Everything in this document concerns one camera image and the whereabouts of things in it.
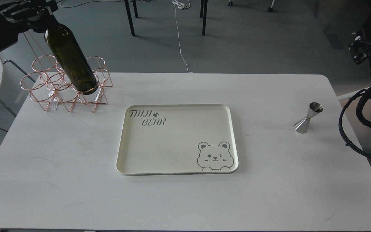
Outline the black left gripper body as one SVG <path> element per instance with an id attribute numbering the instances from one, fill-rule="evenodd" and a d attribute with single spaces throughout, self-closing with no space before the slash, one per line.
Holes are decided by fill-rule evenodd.
<path id="1" fill-rule="evenodd" d="M 43 33 L 57 23 L 53 13 L 58 10 L 55 0 L 12 0 L 0 4 L 0 14 L 21 29 Z"/>

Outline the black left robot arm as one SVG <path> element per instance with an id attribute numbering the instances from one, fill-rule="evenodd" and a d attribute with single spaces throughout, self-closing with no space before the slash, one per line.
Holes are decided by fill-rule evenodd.
<path id="1" fill-rule="evenodd" d="M 0 52 L 16 44 L 20 33 L 45 32 L 56 10 L 56 0 L 0 0 Z"/>

